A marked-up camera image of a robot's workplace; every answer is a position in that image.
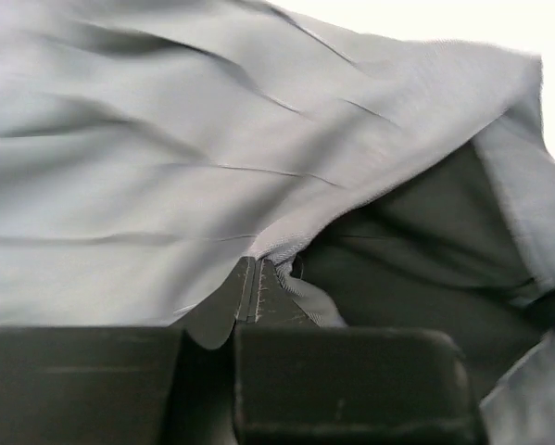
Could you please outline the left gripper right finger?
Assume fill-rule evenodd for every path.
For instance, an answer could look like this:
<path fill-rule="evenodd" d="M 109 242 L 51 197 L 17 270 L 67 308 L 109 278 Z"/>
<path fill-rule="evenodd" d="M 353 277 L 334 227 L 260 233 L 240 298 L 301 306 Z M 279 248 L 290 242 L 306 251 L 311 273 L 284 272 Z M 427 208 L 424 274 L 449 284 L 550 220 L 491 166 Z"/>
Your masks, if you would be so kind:
<path fill-rule="evenodd" d="M 460 351 L 422 329 L 326 328 L 249 261 L 233 335 L 242 444 L 485 444 Z"/>

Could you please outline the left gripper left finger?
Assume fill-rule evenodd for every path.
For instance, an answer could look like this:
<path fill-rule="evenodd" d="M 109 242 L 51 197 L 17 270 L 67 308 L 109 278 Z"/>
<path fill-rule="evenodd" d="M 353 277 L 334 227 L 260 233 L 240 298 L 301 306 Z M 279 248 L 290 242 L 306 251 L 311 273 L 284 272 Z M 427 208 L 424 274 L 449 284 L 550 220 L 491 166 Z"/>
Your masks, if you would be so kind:
<path fill-rule="evenodd" d="M 183 339 L 226 341 L 254 265 L 168 327 L 0 328 L 0 444 L 157 443 Z"/>

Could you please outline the grey pleated skirt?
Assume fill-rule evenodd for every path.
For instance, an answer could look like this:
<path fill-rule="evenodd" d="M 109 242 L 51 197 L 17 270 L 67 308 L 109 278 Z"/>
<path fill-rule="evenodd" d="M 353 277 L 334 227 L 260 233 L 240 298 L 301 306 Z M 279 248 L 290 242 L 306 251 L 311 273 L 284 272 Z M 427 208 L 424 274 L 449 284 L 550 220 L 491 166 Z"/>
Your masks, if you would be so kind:
<path fill-rule="evenodd" d="M 0 1 L 0 328 L 168 327 L 267 261 L 319 327 L 449 337 L 485 444 L 555 444 L 542 74 L 265 1 Z M 242 444 L 241 303 L 155 444 Z"/>

